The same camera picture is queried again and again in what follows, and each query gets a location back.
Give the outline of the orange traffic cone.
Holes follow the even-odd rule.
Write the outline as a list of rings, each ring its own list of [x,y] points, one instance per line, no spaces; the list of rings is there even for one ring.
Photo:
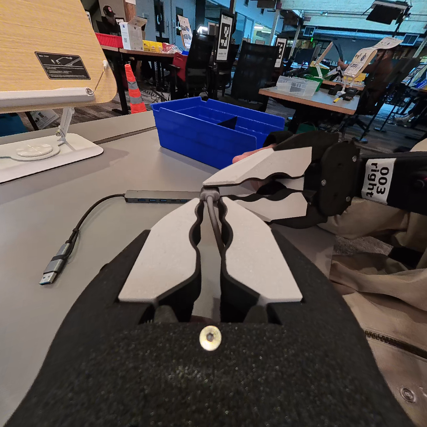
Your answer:
[[[125,74],[128,85],[130,108],[132,114],[146,112],[147,108],[141,97],[141,91],[130,64],[125,64]]]

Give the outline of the white cardboard box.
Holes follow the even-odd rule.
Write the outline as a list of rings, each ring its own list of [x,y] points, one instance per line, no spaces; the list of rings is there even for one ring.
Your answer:
[[[145,32],[143,29],[147,24],[146,18],[135,16],[130,22],[120,22],[120,31],[123,48],[131,51],[143,51],[143,40]]]

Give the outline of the black office chair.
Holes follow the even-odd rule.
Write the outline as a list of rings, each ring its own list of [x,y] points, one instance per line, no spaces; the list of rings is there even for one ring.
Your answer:
[[[272,75],[278,52],[277,46],[243,41],[227,102],[265,112],[269,97],[259,94],[259,90],[275,85]]]
[[[214,45],[214,35],[200,34],[194,30],[185,66],[185,85],[189,97],[197,97],[207,89]]]

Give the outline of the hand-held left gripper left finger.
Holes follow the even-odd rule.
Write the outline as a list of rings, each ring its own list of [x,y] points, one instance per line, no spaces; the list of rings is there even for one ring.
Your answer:
[[[154,308],[170,306],[190,318],[201,293],[201,239],[204,202],[190,199],[157,221],[121,289],[118,300]]]

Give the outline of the wooden book stand white base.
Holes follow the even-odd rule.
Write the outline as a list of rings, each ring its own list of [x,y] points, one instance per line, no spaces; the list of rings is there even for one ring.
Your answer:
[[[0,47],[1,113],[62,109],[54,135],[1,144],[1,184],[101,155],[68,130],[75,107],[117,93],[80,1],[1,1]]]

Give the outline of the person's right forearm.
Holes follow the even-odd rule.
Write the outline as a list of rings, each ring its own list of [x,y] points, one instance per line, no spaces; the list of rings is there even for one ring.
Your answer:
[[[424,252],[427,245],[426,216],[365,199],[353,198],[341,215],[328,217],[319,227],[350,240],[375,237],[418,252]]]

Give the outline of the dark grey usb hub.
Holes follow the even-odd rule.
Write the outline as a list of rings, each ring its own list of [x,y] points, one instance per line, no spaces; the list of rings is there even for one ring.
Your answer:
[[[127,190],[125,193],[107,195],[97,200],[82,215],[77,224],[73,227],[69,238],[60,247],[54,257],[51,258],[48,265],[43,271],[39,285],[51,285],[56,281],[57,276],[63,271],[71,256],[74,246],[77,242],[80,229],[91,214],[91,212],[105,201],[122,198],[128,204],[160,204],[160,205],[182,205],[188,201],[198,198],[199,191],[151,191],[151,190]]]

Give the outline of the blue plastic bin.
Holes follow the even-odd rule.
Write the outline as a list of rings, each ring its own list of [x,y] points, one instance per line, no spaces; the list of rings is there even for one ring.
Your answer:
[[[214,99],[184,98],[151,104],[160,146],[222,169],[235,156],[262,148],[285,118]]]

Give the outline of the white marker tag sign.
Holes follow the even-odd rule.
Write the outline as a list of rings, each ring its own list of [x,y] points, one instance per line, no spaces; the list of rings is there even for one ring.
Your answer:
[[[278,54],[275,60],[275,69],[279,69],[282,66],[283,60],[284,60],[284,54],[287,46],[287,38],[283,37],[277,37],[275,46],[278,47]]]
[[[227,61],[233,26],[234,15],[226,10],[221,10],[216,51],[214,56],[215,63]]]

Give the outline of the clear plastic container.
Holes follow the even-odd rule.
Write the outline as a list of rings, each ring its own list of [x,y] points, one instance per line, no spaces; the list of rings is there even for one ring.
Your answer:
[[[311,98],[319,89],[323,80],[305,79],[300,77],[280,76],[275,88],[278,92],[292,97]]]

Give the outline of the person's beige jacket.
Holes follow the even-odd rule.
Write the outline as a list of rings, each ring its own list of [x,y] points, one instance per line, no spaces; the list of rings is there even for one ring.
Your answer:
[[[421,248],[414,269],[379,253],[334,255],[329,276],[415,426],[427,425],[426,239]]]

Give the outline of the person's right hand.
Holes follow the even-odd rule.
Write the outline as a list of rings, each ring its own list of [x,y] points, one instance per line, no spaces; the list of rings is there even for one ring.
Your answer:
[[[241,161],[241,160],[243,160],[243,159],[245,159],[245,158],[247,158],[247,157],[249,157],[249,156],[251,156],[251,155],[253,155],[253,154],[255,154],[255,153],[261,152],[261,151],[263,151],[263,150],[265,150],[265,149],[273,149],[274,147],[275,147],[274,145],[270,145],[270,146],[263,147],[263,148],[260,148],[260,149],[254,150],[254,151],[244,152],[244,153],[243,153],[243,154],[241,154],[241,155],[237,155],[237,156],[235,156],[235,157],[232,159],[232,164],[237,163],[237,162],[239,162],[239,161]]]

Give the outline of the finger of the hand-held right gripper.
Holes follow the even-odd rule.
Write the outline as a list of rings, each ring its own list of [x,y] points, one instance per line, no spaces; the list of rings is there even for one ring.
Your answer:
[[[222,197],[235,201],[265,222],[306,216],[308,203],[303,195],[304,178],[251,179],[248,182],[257,190],[256,193]]]
[[[216,172],[204,187],[234,186],[247,180],[264,180],[272,175],[300,178],[312,162],[312,147],[286,150],[265,149]]]

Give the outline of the red plastic bin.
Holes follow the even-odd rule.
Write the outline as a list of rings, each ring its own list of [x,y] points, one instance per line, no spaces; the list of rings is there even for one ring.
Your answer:
[[[117,49],[123,49],[123,40],[121,36],[110,35],[104,33],[95,33],[101,46],[108,46]]]

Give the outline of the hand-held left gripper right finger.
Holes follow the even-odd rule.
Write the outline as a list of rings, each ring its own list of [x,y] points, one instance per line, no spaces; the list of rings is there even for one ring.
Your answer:
[[[218,211],[224,244],[221,321],[243,321],[256,306],[300,303],[302,292],[271,228],[229,197],[220,199]]]

